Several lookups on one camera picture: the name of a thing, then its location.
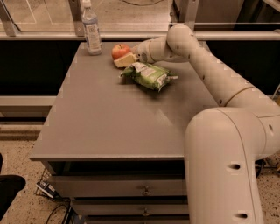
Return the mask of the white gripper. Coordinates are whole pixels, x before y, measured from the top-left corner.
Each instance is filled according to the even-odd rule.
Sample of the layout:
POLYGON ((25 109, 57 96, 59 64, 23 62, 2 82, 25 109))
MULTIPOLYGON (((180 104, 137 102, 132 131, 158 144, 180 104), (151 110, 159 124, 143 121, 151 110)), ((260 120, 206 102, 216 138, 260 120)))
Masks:
POLYGON ((133 46, 132 52, 114 60, 115 66, 118 68, 127 67, 138 60, 141 62, 154 63, 155 60, 151 57, 150 43, 150 40, 145 40, 144 42, 133 46))

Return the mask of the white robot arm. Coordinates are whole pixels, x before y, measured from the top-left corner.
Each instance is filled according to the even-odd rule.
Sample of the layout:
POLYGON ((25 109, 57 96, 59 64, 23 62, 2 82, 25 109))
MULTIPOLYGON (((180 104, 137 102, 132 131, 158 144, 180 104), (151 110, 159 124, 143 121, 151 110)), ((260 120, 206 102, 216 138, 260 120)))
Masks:
POLYGON ((148 63, 187 60, 217 103, 185 131, 190 224, 264 224, 255 162, 280 150, 280 107, 202 46, 185 24, 132 52, 148 63))

